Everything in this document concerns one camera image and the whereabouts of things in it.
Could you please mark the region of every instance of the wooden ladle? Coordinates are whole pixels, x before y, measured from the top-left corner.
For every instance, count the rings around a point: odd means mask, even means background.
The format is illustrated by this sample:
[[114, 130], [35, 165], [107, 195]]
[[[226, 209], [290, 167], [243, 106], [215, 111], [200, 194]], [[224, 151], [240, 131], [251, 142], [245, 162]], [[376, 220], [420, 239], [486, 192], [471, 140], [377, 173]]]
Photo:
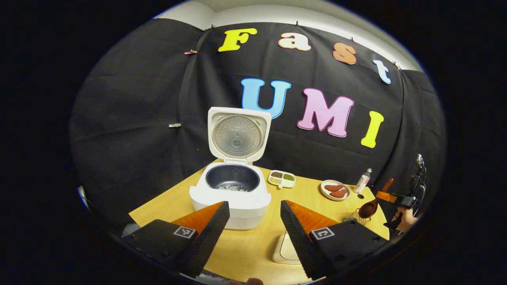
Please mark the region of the wooden ladle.
[[[389, 178], [389, 180], [386, 182], [386, 184], [384, 185], [384, 188], [382, 188], [382, 192], [386, 192], [387, 189], [389, 189], [389, 187], [391, 187], [391, 184], [392, 182], [394, 181], [393, 178]], [[359, 208], [359, 217], [361, 217], [362, 219], [367, 219], [371, 216], [373, 216], [373, 214], [375, 214], [375, 212], [377, 211], [377, 208], [378, 208], [378, 205], [379, 205], [379, 200], [377, 198], [375, 198], [375, 200], [371, 201], [371, 202], [368, 202], [368, 203], [365, 203], [363, 206], [361, 206], [361, 208]]]

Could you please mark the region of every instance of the bottle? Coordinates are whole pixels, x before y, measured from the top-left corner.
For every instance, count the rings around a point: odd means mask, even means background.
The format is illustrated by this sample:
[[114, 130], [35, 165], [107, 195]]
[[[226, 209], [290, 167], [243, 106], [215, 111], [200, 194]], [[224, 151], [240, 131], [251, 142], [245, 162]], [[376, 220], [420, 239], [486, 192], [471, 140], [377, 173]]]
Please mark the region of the bottle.
[[361, 175], [361, 178], [359, 179], [359, 181], [357, 182], [357, 184], [354, 188], [355, 194], [361, 193], [363, 188], [366, 186], [366, 183], [368, 183], [368, 181], [370, 181], [370, 178], [372, 177], [371, 173], [372, 173], [372, 169], [368, 168], [368, 170], [363, 175]]

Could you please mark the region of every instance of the wooden table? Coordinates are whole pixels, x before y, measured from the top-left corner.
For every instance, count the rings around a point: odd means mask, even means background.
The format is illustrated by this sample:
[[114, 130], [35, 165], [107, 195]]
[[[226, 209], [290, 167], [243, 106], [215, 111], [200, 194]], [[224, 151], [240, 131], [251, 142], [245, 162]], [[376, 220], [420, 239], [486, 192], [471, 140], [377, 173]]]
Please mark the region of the wooden table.
[[[143, 227], [155, 219], [171, 222], [194, 212], [189, 189], [197, 184], [204, 169], [135, 209], [130, 216]], [[260, 169], [264, 179], [267, 179], [270, 170]], [[280, 202], [290, 200], [341, 222], [355, 209], [375, 198], [370, 189], [365, 187], [361, 192], [364, 199], [351, 193], [350, 197], [343, 201], [332, 201], [321, 193], [320, 183], [319, 180], [297, 176], [293, 188], [277, 189], [266, 182], [268, 193], [271, 193], [271, 203], [260, 225], [251, 230], [224, 229], [204, 269], [239, 281], [256, 277], [269, 285], [310, 282], [311, 279], [306, 277], [302, 265], [272, 261], [277, 241], [285, 233], [285, 226], [280, 218]], [[354, 186], [347, 186], [350, 190], [354, 189]], [[379, 206], [366, 227], [388, 240], [389, 230], [383, 226], [385, 222], [386, 218]]]

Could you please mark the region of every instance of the inner pot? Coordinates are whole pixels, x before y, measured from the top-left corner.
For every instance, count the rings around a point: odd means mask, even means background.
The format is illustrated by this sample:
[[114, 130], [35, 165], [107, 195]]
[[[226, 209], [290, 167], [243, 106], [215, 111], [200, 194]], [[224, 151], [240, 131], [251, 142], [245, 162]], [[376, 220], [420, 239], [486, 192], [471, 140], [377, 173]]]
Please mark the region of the inner pot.
[[239, 164], [218, 165], [206, 174], [206, 182], [213, 189], [250, 192], [260, 181], [255, 171]]

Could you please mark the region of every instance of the human hand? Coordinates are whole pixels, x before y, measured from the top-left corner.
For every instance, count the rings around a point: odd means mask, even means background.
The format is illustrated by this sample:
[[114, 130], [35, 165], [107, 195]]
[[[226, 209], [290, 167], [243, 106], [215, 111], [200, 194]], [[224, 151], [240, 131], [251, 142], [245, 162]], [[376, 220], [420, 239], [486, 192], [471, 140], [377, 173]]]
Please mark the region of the human hand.
[[396, 229], [405, 233], [414, 225], [414, 223], [417, 221], [417, 218], [414, 217], [412, 208], [408, 209], [400, 206], [398, 207], [398, 211], [392, 218], [391, 222], [394, 222], [394, 220], [400, 216], [400, 213], [402, 213], [403, 216], [400, 224], [396, 227]]
[[[231, 280], [229, 285], [243, 285], [243, 283]], [[249, 278], [244, 285], [264, 285], [264, 283], [258, 278]]]

